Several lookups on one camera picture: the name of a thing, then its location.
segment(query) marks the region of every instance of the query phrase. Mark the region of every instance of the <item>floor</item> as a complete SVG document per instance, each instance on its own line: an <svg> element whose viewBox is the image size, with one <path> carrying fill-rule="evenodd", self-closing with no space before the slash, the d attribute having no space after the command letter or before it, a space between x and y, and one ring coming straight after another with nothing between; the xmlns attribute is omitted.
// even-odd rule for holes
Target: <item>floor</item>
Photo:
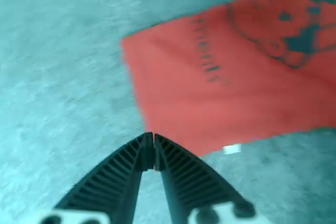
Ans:
<svg viewBox="0 0 336 224"><path fill-rule="evenodd" d="M0 222L15 224L52 207L142 133L121 60L122 36L227 1L0 0ZM204 160L275 223L336 220L332 129L274 137ZM156 173L143 177L134 223L171 223Z"/></svg>

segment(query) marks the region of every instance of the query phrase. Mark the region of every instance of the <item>white tag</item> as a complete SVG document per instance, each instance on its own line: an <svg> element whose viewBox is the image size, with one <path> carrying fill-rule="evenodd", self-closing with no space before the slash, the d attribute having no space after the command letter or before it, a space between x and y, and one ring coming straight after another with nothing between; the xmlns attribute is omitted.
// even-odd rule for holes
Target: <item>white tag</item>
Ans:
<svg viewBox="0 0 336 224"><path fill-rule="evenodd" d="M241 144L227 145L223 147L223 152L225 155L234 154L241 151Z"/></svg>

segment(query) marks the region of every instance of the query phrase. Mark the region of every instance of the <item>red towel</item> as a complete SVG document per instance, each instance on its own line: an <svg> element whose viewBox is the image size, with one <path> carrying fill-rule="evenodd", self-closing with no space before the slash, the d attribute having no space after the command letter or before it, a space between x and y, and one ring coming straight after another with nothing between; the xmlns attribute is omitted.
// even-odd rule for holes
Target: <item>red towel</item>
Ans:
<svg viewBox="0 0 336 224"><path fill-rule="evenodd" d="M122 47L146 129L196 155L336 126L336 0L236 0Z"/></svg>

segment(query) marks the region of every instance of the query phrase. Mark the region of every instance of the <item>printed graphic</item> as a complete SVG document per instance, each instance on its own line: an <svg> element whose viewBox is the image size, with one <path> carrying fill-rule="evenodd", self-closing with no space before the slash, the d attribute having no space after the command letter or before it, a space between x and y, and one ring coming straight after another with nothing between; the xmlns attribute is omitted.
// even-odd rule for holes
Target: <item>printed graphic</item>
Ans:
<svg viewBox="0 0 336 224"><path fill-rule="evenodd" d="M336 0L237 0L227 10L240 35L291 68L336 48Z"/></svg>

